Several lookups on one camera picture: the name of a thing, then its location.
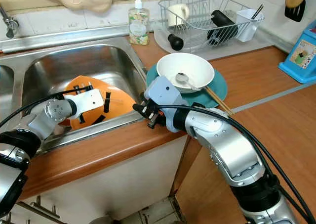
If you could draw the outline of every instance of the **soap dispenser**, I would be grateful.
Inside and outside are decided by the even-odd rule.
[[[131,44],[149,43],[149,10],[143,8],[142,0],[135,1],[135,7],[128,11],[129,41]]]

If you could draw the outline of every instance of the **white bowl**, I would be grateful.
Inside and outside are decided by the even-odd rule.
[[[214,79],[214,68],[205,59],[190,53],[177,52],[162,57],[157,63],[157,72],[167,79],[180,91],[180,93],[193,93],[186,83],[176,81],[180,72],[189,77],[189,83],[201,89]]]

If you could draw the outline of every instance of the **stainless steel sink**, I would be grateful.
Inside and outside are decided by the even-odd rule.
[[[0,65],[0,121],[9,115],[13,93],[13,70]]]
[[[0,80],[0,106],[1,114],[3,111],[6,115],[37,99],[63,91],[79,75],[94,77],[116,86],[136,102],[140,102],[140,93],[146,89],[144,66],[123,37],[6,56],[0,58],[0,65],[5,65],[0,67],[0,75],[5,78]],[[41,151],[140,119],[138,113],[131,112],[76,131],[71,131],[70,127],[57,126]],[[12,119],[6,129],[12,128],[18,120],[18,117]]]

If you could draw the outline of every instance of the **cabinet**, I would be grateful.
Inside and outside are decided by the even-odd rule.
[[[60,220],[68,224],[88,224],[106,213],[118,220],[127,217],[169,195],[185,141],[186,136],[180,137],[42,193],[41,203],[48,209],[56,205]],[[15,205],[11,221],[23,224],[27,219],[31,224],[53,223]]]

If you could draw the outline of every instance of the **white mug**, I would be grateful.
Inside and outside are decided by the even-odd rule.
[[[181,25],[182,19],[186,20],[190,15],[189,7],[185,4],[172,5],[168,10],[168,26]]]

